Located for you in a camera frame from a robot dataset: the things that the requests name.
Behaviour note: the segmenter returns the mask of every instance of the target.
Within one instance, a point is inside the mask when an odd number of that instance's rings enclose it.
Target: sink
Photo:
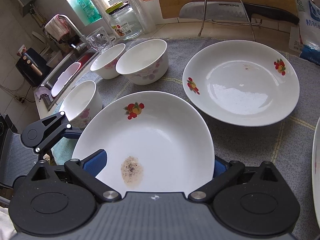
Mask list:
[[[95,49],[88,49],[83,53],[79,53],[77,50],[72,50],[63,60],[50,72],[50,74],[44,79],[41,87],[46,87],[49,90],[52,89],[57,82],[59,76],[74,62],[81,62],[80,69],[72,76],[68,83],[64,86],[61,92],[55,97],[44,95],[43,101],[47,109],[50,110],[57,100],[61,97],[67,87],[73,82],[73,80],[80,74],[80,72],[99,54]]]
[[[72,50],[68,55],[66,55],[63,60],[50,72],[50,74],[44,79],[41,87],[46,87],[51,90],[54,84],[57,82],[59,76],[74,62],[81,62],[84,65],[94,54],[96,50],[89,49],[82,53],[77,50]]]

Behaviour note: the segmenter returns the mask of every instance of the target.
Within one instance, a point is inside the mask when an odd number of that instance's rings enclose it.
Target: fruit pattern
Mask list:
[[[199,93],[199,89],[197,88],[196,84],[192,81],[192,78],[188,78],[188,87],[190,88],[190,91],[193,91],[195,93],[197,93],[198,95],[200,95]]]
[[[273,63],[275,66],[276,66],[276,70],[278,70],[278,72],[281,74],[281,75],[285,75],[285,66],[284,66],[284,62],[282,59],[277,59],[276,62]]]
[[[116,68],[118,60],[119,60],[118,58],[114,59],[113,61],[111,61],[110,63],[105,65],[104,68],[106,68],[106,69]]]
[[[144,104],[135,102],[134,104],[129,104],[124,108],[126,110],[125,114],[128,115],[128,119],[136,118],[138,114],[141,114],[142,109],[144,108]]]

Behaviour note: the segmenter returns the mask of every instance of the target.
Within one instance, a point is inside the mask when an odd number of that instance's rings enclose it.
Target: dish cloth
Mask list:
[[[67,22],[64,19],[59,19],[58,17],[59,14],[54,16],[44,27],[46,31],[57,41],[59,41],[63,35],[70,32]]]
[[[59,112],[61,105],[62,102],[56,107],[53,114]],[[78,139],[67,139],[63,137],[51,148],[54,161],[57,165],[63,165],[66,161],[71,159],[77,141]]]
[[[51,91],[46,87],[39,87],[35,94],[39,100],[42,99],[43,95],[48,95],[49,97],[51,97]]]

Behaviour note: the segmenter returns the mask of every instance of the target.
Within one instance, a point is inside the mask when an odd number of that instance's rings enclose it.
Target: hand soap bottle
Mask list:
[[[77,2],[78,4],[80,4],[81,8],[85,11],[91,23],[102,18],[97,8],[94,6],[91,0],[77,0]]]

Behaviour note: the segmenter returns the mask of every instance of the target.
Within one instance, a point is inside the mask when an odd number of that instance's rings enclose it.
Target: knife handle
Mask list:
[[[299,18],[286,10],[252,3],[244,3],[244,7],[250,19],[252,14],[258,14],[272,20],[290,22],[294,25],[299,23]]]

